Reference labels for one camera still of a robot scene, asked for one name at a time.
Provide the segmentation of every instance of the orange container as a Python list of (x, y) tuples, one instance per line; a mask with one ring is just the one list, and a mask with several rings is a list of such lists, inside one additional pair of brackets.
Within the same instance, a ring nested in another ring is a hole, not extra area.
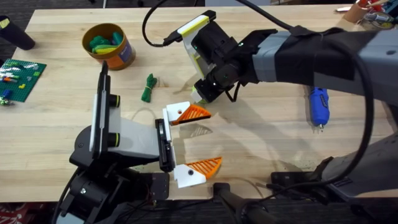
[[(122, 43), (114, 51), (106, 54), (91, 53), (90, 41), (92, 41), (94, 37), (100, 35), (105, 39), (111, 40), (113, 32), (118, 32), (123, 36)], [(136, 51), (131, 47), (122, 28), (116, 24), (98, 24), (92, 27), (83, 36), (81, 43), (90, 56), (97, 59), (99, 63), (105, 60), (111, 70), (122, 70), (128, 67), (136, 57)]]

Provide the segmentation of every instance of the green toy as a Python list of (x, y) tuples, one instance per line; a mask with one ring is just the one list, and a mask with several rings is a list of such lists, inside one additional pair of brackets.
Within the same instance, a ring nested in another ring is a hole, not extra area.
[(111, 45), (111, 42), (107, 39), (105, 39), (103, 36), (96, 36), (92, 41), (90, 41), (90, 48), (93, 49), (98, 45)]
[(102, 44), (102, 45), (97, 45), (95, 48), (93, 48), (93, 53), (94, 54), (97, 54), (98, 52), (98, 50), (99, 49), (110, 49), (110, 48), (113, 48), (113, 49), (115, 49), (117, 46), (115, 46), (115, 45), (108, 45), (108, 44)]
[(141, 100), (150, 103), (150, 96), (152, 94), (152, 89), (156, 85), (157, 79), (154, 78), (153, 74), (150, 74), (147, 78), (147, 85), (145, 86), (144, 93), (141, 96)]
[(118, 33), (118, 32), (113, 32), (112, 38), (113, 38), (114, 42), (116, 43), (116, 45), (120, 45), (123, 41), (123, 36), (120, 35), (120, 33)]
[(11, 75), (19, 78), (17, 79), (17, 83), (0, 82), (0, 94), (4, 90), (11, 90), (12, 95), (7, 98), (7, 100), (25, 102), (37, 80), (39, 80), (40, 76), (43, 74), (45, 67), (46, 65), (42, 63), (7, 59), (4, 62), (4, 65), (0, 67), (0, 73), (11, 73)]
[(98, 49), (98, 50), (96, 50), (96, 53), (97, 54), (107, 54), (107, 53), (110, 53), (110, 52), (112, 52), (114, 50), (116, 50), (116, 47), (110, 47), (110, 48), (107, 48), (107, 49)]

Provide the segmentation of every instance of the toy pieces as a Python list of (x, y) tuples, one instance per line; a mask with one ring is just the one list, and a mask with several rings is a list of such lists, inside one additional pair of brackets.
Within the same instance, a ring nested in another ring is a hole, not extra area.
[(13, 74), (10, 73), (10, 72), (0, 73), (0, 78), (4, 78), (4, 77), (15, 78), (15, 79), (18, 79), (18, 78), (19, 78), (18, 75), (13, 75)]
[(96, 36), (92, 41), (90, 41), (90, 48), (93, 49), (98, 45), (111, 45), (111, 42), (105, 39), (103, 36)]
[(118, 32), (113, 32), (112, 38), (116, 45), (120, 45), (123, 41), (123, 36)]
[(0, 96), (0, 105), (2, 106), (10, 106), (14, 105), (13, 102), (9, 101), (8, 98), (11, 96), (11, 90), (4, 90), (2, 95)]
[(97, 45), (95, 48), (93, 48), (92, 52), (93, 52), (94, 54), (101, 54), (100, 52), (102, 52), (102, 54), (106, 54), (106, 53), (103, 53), (103, 52), (109, 53), (109, 52), (113, 51), (114, 49), (116, 49), (116, 47), (117, 47), (117, 46), (114, 46), (114, 45), (106, 45), (106, 44), (104, 44), (104, 45)]
[(4, 90), (1, 94), (2, 98), (9, 98), (11, 96), (12, 91), (11, 90)]
[(0, 78), (0, 82), (13, 82), (13, 83), (17, 83), (18, 82), (18, 80), (15, 80), (15, 79), (13, 79), (13, 78), (9, 78), (9, 77), (3, 77), (3, 78)]
[(107, 54), (107, 53), (110, 53), (110, 52), (114, 51), (115, 49), (116, 49), (116, 47), (110, 47), (110, 48), (107, 48), (107, 49), (98, 49), (96, 51), (96, 53), (97, 54)]
[(153, 74), (147, 77), (147, 85), (145, 86), (144, 92), (142, 93), (141, 100), (150, 103), (150, 96), (152, 94), (152, 89), (155, 87), (157, 79)]
[(8, 67), (15, 67), (15, 68), (19, 68), (19, 69), (21, 69), (21, 70), (25, 70), (25, 67), (24, 66), (22, 66), (20, 63), (18, 63), (18, 62), (8, 62), (8, 63), (5, 63), (4, 64), (5, 66), (8, 66)]

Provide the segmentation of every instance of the yellow label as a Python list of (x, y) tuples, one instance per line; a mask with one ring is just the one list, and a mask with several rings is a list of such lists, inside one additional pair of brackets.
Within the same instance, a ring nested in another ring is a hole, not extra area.
[(10, 23), (10, 20), (9, 19), (5, 19), (5, 20), (3, 20), (3, 21), (0, 21), (0, 27), (3, 29), (3, 28), (6, 28), (6, 26), (8, 26), (8, 24)]
[(189, 27), (189, 29), (187, 29), (181, 33), (182, 37), (186, 37), (186, 36), (190, 35), (193, 31), (197, 30), (199, 27), (204, 26), (208, 21), (209, 21), (209, 17), (207, 17), (207, 16), (202, 18), (201, 20), (197, 21), (191, 27)]

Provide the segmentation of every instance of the small object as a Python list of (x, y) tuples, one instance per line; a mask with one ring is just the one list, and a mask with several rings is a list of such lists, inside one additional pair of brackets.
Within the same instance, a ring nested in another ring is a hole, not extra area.
[(391, 23), (391, 24), (397, 24), (398, 19), (393, 18), (392, 16), (383, 13), (383, 12), (375, 12), (375, 13), (367, 13), (364, 17), (367, 21), (373, 22), (376, 21), (380, 24), (383, 23)]
[(311, 120), (314, 126), (319, 126), (321, 132), (329, 121), (329, 96), (324, 88), (311, 87), (310, 107)]
[(0, 36), (22, 50), (30, 50), (35, 42), (7, 16), (0, 16)]
[(351, 9), (351, 7), (341, 7), (341, 8), (337, 8), (335, 9), (335, 12), (348, 12), (348, 10)]
[(93, 48), (92, 52), (97, 53), (96, 51), (99, 49), (107, 49), (107, 48), (116, 48), (114, 45), (108, 45), (108, 44), (102, 44), (102, 45), (97, 45), (95, 48)]
[(360, 7), (366, 7), (366, 5), (368, 4), (367, 0), (359, 0), (357, 3)]
[(383, 22), (383, 19), (390, 18), (390, 15), (384, 13), (384, 12), (375, 12), (373, 13), (373, 16), (366, 16), (364, 19), (361, 21), (361, 26), (363, 26), (366, 30), (391, 30), (395, 27), (396, 21), (394, 19), (393, 22)]
[(113, 32), (112, 37), (116, 45), (120, 45), (123, 41), (123, 36), (118, 32)]
[(116, 50), (116, 47), (110, 47), (110, 48), (105, 48), (105, 49), (97, 49), (96, 53), (97, 54), (107, 54), (110, 53), (112, 51)]
[(2, 99), (0, 97), (0, 105), (1, 106), (11, 106), (11, 105), (14, 105), (14, 103), (9, 101), (9, 100), (7, 100), (7, 99)]
[(1, 98), (8, 99), (11, 96), (12, 91), (11, 90), (4, 90), (1, 94)]
[(141, 100), (150, 103), (150, 96), (152, 94), (152, 89), (156, 85), (157, 79), (154, 78), (153, 74), (150, 74), (147, 78), (147, 85), (145, 86), (144, 92), (141, 96)]
[(90, 41), (91, 49), (95, 48), (98, 45), (104, 45), (104, 44), (110, 45), (111, 42), (100, 35), (94, 37), (94, 39), (92, 41)]
[(18, 62), (9, 62), (9, 63), (6, 63), (6, 66), (8, 66), (8, 67), (18, 67), (18, 66), (20, 66), (20, 64)]
[(372, 4), (368, 4), (366, 5), (366, 7), (373, 7), (373, 6), (380, 6), (381, 4), (384, 4), (386, 2), (388, 2), (389, 0), (380, 0), (380, 1), (376, 1)]
[(369, 11), (369, 9), (365, 6), (366, 5), (361, 7), (359, 3), (353, 4), (349, 11), (344, 14), (343, 19), (347, 20), (348, 22), (358, 22)]
[(8, 24), (10, 24), (10, 20), (9, 19), (4, 19), (2, 21), (0, 21), (0, 28), (6, 28), (6, 26), (8, 26)]
[(9, 106), (14, 105), (13, 102), (9, 101), (8, 98), (11, 96), (11, 90), (4, 90), (2, 95), (0, 96), (0, 105), (2, 106)]
[(1, 77), (1, 78), (8, 77), (8, 78), (15, 78), (15, 79), (18, 79), (18, 78), (19, 78), (18, 75), (13, 75), (12, 73), (9, 73), (9, 72), (7, 72), (7, 73), (0, 73), (0, 77)]
[(13, 82), (13, 83), (17, 83), (18, 82), (18, 80), (15, 80), (13, 78), (8, 78), (8, 77), (1, 78), (1, 81), (2, 82)]

